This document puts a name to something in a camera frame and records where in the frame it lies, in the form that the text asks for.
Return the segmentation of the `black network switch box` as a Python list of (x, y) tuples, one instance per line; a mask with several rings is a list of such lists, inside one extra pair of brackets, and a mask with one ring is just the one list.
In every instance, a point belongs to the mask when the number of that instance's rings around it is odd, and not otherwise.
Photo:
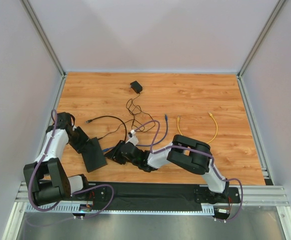
[(89, 139), (81, 150), (86, 171), (91, 173), (107, 165), (97, 137)]

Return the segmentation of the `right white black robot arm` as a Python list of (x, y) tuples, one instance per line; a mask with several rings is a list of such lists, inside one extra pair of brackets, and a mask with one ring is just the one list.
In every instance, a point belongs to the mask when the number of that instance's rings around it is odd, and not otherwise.
[(148, 173), (175, 164), (192, 174), (201, 175), (212, 196), (225, 198), (228, 194), (228, 180), (216, 168), (210, 145), (180, 134), (158, 150), (141, 150), (136, 138), (132, 137), (126, 142), (120, 141), (105, 157), (121, 165), (129, 162)]

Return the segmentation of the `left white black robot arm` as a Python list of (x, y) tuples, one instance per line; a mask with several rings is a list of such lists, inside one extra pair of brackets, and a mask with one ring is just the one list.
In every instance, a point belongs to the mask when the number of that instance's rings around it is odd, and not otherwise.
[(60, 201), (73, 194), (83, 194), (88, 188), (84, 174), (67, 177), (61, 164), (65, 146), (72, 146), (84, 161), (89, 160), (94, 152), (92, 140), (75, 126), (72, 114), (53, 110), (51, 115), (54, 116), (53, 125), (46, 130), (46, 141), (40, 154), (23, 168), (29, 202), (40, 212), (50, 211)]

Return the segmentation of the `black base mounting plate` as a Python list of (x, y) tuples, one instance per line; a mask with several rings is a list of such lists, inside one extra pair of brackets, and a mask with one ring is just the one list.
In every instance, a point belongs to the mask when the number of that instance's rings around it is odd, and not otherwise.
[(114, 196), (107, 210), (119, 211), (199, 211), (202, 204), (241, 202), (239, 190), (230, 187), (225, 195), (211, 193), (197, 184), (108, 182)]

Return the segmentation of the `black power adapter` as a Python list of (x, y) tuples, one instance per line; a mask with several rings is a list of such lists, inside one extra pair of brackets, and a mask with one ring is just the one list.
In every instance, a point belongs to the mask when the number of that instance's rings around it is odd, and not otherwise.
[(136, 80), (130, 83), (130, 88), (136, 94), (140, 94), (143, 91), (143, 86), (138, 81), (136, 81)]

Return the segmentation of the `right aluminium frame post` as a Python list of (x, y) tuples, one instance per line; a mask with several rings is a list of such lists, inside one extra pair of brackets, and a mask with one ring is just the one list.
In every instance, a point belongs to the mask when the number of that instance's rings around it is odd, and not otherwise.
[(243, 62), (240, 70), (237, 73), (237, 77), (241, 79), (248, 69), (250, 63), (254, 59), (255, 55), (257, 54), (258, 50), (260, 49), (261, 45), (263, 44), (264, 40), (266, 39), (267, 35), (269, 34), (272, 26), (274, 25), (276, 19), (278, 18), (279, 14), (281, 13), (283, 7), (287, 3), (287, 0), (278, 0), (271, 11), (268, 19), (266, 20), (262, 30), (260, 31), (256, 41), (254, 42), (250, 52), (248, 53), (245, 61)]

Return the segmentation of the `aluminium frame post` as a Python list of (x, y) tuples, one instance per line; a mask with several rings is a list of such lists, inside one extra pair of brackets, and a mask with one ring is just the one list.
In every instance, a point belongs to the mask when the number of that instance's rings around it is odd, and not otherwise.
[(250, 63), (254, 59), (255, 55), (257, 54), (258, 50), (260, 49), (261, 45), (263, 44), (264, 40), (266, 39), (267, 35), (269, 34), (272, 26), (274, 25), (276, 19), (278, 18), (279, 14), (281, 13), (283, 7), (287, 3), (287, 0), (278, 0), (271, 11), (268, 19), (266, 20), (262, 30), (260, 31), (256, 41), (254, 42), (250, 52), (248, 53), (245, 61), (243, 62), (240, 70), (237, 73), (237, 77), (241, 79), (248, 69)]
[(49, 38), (29, 0), (20, 0), (20, 3), (22, 4), (25, 12), (27, 13), (31, 23), (33, 24), (39, 38), (41, 39), (44, 47), (46, 48), (52, 62), (54, 63), (56, 69), (60, 73), (62, 77), (66, 75), (66, 71), (64, 70), (59, 58), (57, 57), (53, 46), (51, 45)]

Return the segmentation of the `front aluminium frame rail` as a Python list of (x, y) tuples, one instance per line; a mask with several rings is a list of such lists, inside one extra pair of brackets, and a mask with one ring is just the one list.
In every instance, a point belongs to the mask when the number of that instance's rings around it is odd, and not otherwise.
[[(132, 191), (127, 188), (114, 187), (114, 197), (144, 198), (144, 199), (172, 199), (185, 195), (194, 196), (189, 190), (181, 193), (180, 190), (168, 189), (165, 184), (163, 190), (158, 188), (150, 191), (150, 188), (143, 186), (140, 191)], [(244, 206), (288, 206), (288, 198), (282, 186), (257, 186), (257, 185), (230, 185), (228, 194), (237, 203), (242, 200)]]

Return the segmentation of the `left aluminium frame post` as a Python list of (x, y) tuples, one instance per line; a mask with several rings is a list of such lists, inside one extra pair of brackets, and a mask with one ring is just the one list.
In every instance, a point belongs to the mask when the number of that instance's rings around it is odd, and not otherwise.
[(53, 46), (51, 45), (49, 38), (29, 0), (20, 0), (20, 3), (22, 4), (25, 12), (27, 13), (31, 23), (33, 24), (39, 38), (41, 39), (44, 47), (46, 48), (52, 62), (54, 63), (56, 69), (60, 73), (62, 77), (66, 75), (66, 71), (64, 70), (59, 58), (57, 57)]

